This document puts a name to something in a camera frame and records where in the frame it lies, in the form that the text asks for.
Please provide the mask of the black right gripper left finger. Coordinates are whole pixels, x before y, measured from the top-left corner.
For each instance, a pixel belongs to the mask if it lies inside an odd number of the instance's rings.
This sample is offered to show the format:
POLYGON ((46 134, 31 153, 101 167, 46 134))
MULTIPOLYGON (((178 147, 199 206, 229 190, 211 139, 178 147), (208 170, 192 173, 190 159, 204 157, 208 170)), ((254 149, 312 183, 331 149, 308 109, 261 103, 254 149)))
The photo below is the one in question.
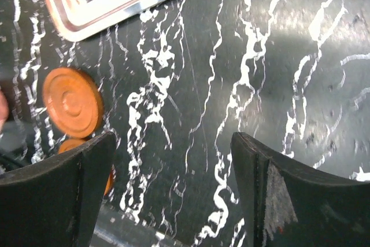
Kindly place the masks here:
POLYGON ((116 151, 106 132, 1 175, 1 246, 89 246, 116 151))

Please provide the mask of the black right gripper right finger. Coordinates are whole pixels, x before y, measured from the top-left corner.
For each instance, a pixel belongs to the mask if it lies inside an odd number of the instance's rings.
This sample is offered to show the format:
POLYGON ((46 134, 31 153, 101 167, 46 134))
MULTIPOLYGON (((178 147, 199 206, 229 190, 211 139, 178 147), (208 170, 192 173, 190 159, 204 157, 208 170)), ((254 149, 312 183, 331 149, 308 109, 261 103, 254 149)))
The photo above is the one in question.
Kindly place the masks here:
POLYGON ((289 158, 244 132, 231 154, 247 246, 368 246, 369 184, 289 158))

